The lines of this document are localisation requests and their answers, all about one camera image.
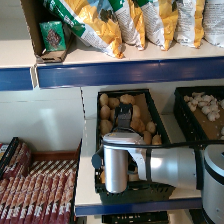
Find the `shelf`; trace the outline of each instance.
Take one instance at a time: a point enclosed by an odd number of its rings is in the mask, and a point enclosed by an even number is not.
[[[100,86],[224,78],[224,49],[205,40],[200,49],[152,43],[144,51],[125,44],[126,58],[111,58],[76,40],[62,64],[38,65],[41,88]]]
[[[184,141],[183,134],[174,115],[163,115],[163,123],[171,142]],[[201,207],[201,192],[175,189],[168,201],[104,205],[100,195],[95,193],[94,168],[91,163],[96,145],[96,119],[86,120],[75,198],[76,216],[135,213]]]

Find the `packaged sausage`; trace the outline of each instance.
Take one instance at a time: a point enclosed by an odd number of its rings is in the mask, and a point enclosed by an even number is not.
[[[5,223],[5,219],[6,219],[6,216],[8,214],[8,211],[9,211],[10,205],[12,203],[13,197],[15,195],[15,192],[16,192],[19,181],[20,181],[19,177],[16,177],[14,182],[13,182],[13,185],[10,189],[8,198],[7,198],[6,203],[5,203],[4,210],[2,211],[2,214],[1,214],[0,224]]]
[[[42,174],[37,176],[36,183],[33,189],[33,194],[30,199],[29,207],[27,210],[26,218],[24,220],[24,224],[30,224],[33,220],[34,210],[36,207],[38,196],[40,194],[43,180],[44,180],[44,176]]]
[[[26,193],[27,193],[27,191],[31,192],[33,190],[33,188],[30,189],[30,186],[34,186],[34,183],[35,183],[34,180],[36,180],[36,178],[31,179],[31,176],[26,177],[23,187],[21,189],[19,198],[17,200],[16,207],[14,208],[14,211],[13,211],[13,215],[11,218],[11,224],[18,223],[18,220],[19,220],[19,217],[20,217],[20,214],[22,211],[23,202],[25,201]]]
[[[204,36],[202,27],[205,0],[176,0],[178,8],[175,40],[185,46],[199,48]]]
[[[36,214],[36,218],[35,218],[35,223],[34,224],[38,224],[38,223],[43,223],[44,220],[44,214],[46,212],[46,208],[47,208],[47,201],[51,192],[51,186],[53,183],[53,178],[51,176],[48,176],[45,187],[44,187],[44,194],[41,200],[41,204],[39,205],[39,211]]]
[[[59,212],[59,206],[60,206],[60,202],[61,202],[61,198],[63,195],[63,190],[65,187],[65,182],[66,182],[66,175],[64,173],[60,174],[60,179],[58,182],[58,187],[57,187],[57,191],[55,194],[55,198],[54,198],[54,204],[52,206],[52,211],[51,211],[51,217],[50,217],[50,221],[49,224],[55,224],[57,217],[58,217],[58,212]]]
[[[9,202],[10,208],[9,208],[8,214],[6,216],[5,224],[10,224],[10,221],[11,221],[11,218],[12,218],[12,215],[13,215],[13,212],[14,212],[14,209],[16,207],[16,204],[17,204],[19,195],[21,193],[21,190],[22,190],[24,181],[25,181],[25,178],[24,177],[21,177],[20,180],[19,180],[18,186],[16,188],[16,192],[15,192],[15,194],[13,196],[11,205],[10,205],[10,202]]]
[[[3,197],[2,197],[2,200],[1,200],[1,203],[0,203],[0,216],[2,215],[3,209],[4,209],[6,201],[8,199],[10,190],[11,190],[11,188],[13,186],[14,180],[15,180],[14,177],[10,177],[9,178],[9,184],[7,186],[7,189],[5,190],[5,192],[3,194]]]
[[[7,189],[7,186],[9,184],[9,180],[8,179],[3,179],[1,180],[1,185],[0,185],[0,201],[2,200],[2,197]]]
[[[40,0],[84,42],[109,56],[122,58],[121,31],[108,0]]]
[[[135,45],[138,50],[145,48],[145,24],[142,10],[132,0],[109,0],[121,29],[122,40]]]
[[[146,37],[161,50],[168,50],[173,41],[178,11],[174,0],[137,0],[143,12]]]
[[[203,19],[205,39],[217,46],[224,47],[224,1],[206,0]]]
[[[51,192],[50,192],[48,202],[47,202],[47,208],[46,208],[43,224],[49,224],[51,211],[52,211],[52,207],[53,207],[53,203],[54,203],[54,198],[55,198],[55,194],[57,191],[58,182],[59,182],[59,176],[55,175],[53,178]]]

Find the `sausage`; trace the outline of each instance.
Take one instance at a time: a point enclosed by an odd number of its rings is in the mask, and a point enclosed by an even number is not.
[[[58,182],[59,182],[59,176],[55,175],[54,178],[53,178],[51,192],[50,192],[48,202],[47,202],[47,208],[46,208],[43,224],[48,224],[49,223],[49,219],[50,219],[50,216],[51,216],[51,209],[52,209],[52,206],[53,206],[53,203],[54,203],[54,197],[55,197],[55,194],[56,194],[56,191],[57,191]]]
[[[36,215],[35,223],[34,224],[42,224],[44,220],[44,214],[47,208],[47,201],[51,192],[51,186],[52,186],[53,178],[51,176],[48,176],[45,187],[44,187],[44,194],[41,200],[41,204],[39,206],[39,211]]]
[[[65,182],[66,182],[66,175],[64,173],[61,173],[60,180],[58,182],[57,191],[56,191],[55,198],[54,198],[54,204],[52,207],[49,224],[55,224],[55,222],[57,220],[57,216],[58,216],[58,212],[59,212],[59,205],[60,205],[61,198],[63,195]]]
[[[24,200],[24,203],[23,203],[23,207],[22,207],[22,210],[21,210],[21,214],[19,216],[18,224],[23,224],[24,223],[24,220],[26,218],[26,213],[27,213],[30,201],[31,201],[31,197],[33,195],[33,190],[34,190],[34,187],[35,187],[35,184],[36,184],[36,180],[37,180],[36,177],[32,177],[32,179],[30,181],[28,190],[26,192],[26,197],[25,197],[25,200]]]
[[[37,176],[36,183],[35,183],[35,186],[34,186],[34,189],[33,189],[33,194],[32,194],[30,204],[29,204],[29,207],[28,207],[28,210],[27,210],[26,218],[24,220],[24,224],[32,223],[33,216],[34,216],[34,210],[35,210],[35,207],[36,207],[38,196],[40,194],[40,190],[41,190],[43,180],[44,180],[44,176],[42,174]]]
[[[4,210],[3,210],[2,214],[1,214],[0,224],[4,224],[4,222],[5,222],[5,219],[6,219],[6,216],[7,216],[7,214],[8,214],[10,205],[11,205],[11,203],[12,203],[14,194],[15,194],[16,189],[17,189],[17,186],[18,186],[18,184],[19,184],[19,180],[20,180],[20,179],[19,179],[18,177],[16,177],[15,180],[14,180],[14,182],[13,182],[13,185],[12,185],[12,187],[11,187],[11,189],[10,189],[8,198],[7,198],[6,203],[5,203]]]
[[[31,176],[27,176],[24,183],[23,183],[23,187],[21,189],[19,198],[16,202],[16,207],[14,208],[13,215],[12,215],[12,218],[11,218],[11,224],[17,224],[18,223],[28,187],[29,187],[29,185],[32,185],[32,184],[33,184],[33,181],[31,181]]]
[[[19,195],[20,195],[20,192],[21,192],[21,189],[22,189],[22,186],[23,186],[24,181],[25,181],[25,178],[24,177],[21,177],[20,180],[19,180],[19,183],[18,183],[16,192],[14,194],[12,203],[10,205],[8,214],[6,216],[5,224],[10,224],[10,220],[11,220],[11,217],[13,215],[14,208],[16,207],[16,203],[17,203],[17,200],[19,198]]]

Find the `plastic packaging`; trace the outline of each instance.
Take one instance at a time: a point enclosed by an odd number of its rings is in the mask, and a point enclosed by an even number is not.
[[[205,39],[218,47],[224,47],[224,1],[206,0],[203,28]]]
[[[121,32],[108,0],[39,0],[79,38],[116,58],[122,58]]]
[[[178,8],[175,40],[185,46],[199,48],[204,36],[202,27],[205,0],[176,0]]]
[[[125,43],[145,48],[145,24],[141,8],[132,0],[109,0],[121,29]]]
[[[168,50],[176,29],[178,11],[172,0],[137,0],[145,21],[146,37]]]

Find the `black tray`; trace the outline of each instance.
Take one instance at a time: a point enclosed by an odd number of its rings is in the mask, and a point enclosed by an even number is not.
[[[169,144],[170,140],[163,126],[159,113],[155,107],[154,101],[149,93],[148,89],[139,90],[122,90],[122,91],[110,91],[100,92],[97,98],[97,130],[96,130],[96,151],[99,150],[101,137],[100,137],[100,96],[106,93],[109,97],[120,97],[124,94],[139,95],[145,94],[146,103],[148,110],[152,117],[152,120],[157,124],[157,132],[161,135],[163,144]],[[174,187],[166,184],[158,184],[150,181],[135,181],[128,182],[127,189],[120,194],[112,194],[106,190],[105,184],[100,181],[102,169],[95,170],[95,191],[100,194],[101,200],[107,203],[131,203],[131,202],[147,202],[147,201],[158,201],[167,200],[172,194]]]
[[[223,86],[198,86],[198,87],[179,87],[175,90],[174,116],[187,141],[208,140],[198,120],[191,112],[184,96],[191,96],[193,92],[205,92],[206,95],[213,95],[218,100],[224,99]]]
[[[5,167],[9,164],[12,156],[14,155],[16,148],[19,144],[19,138],[14,137],[12,141],[10,142],[8,148],[6,149],[3,157],[0,160],[0,179],[2,178],[2,175],[4,174]]]
[[[103,215],[102,223],[105,224],[168,224],[167,212],[146,212],[122,215]]]

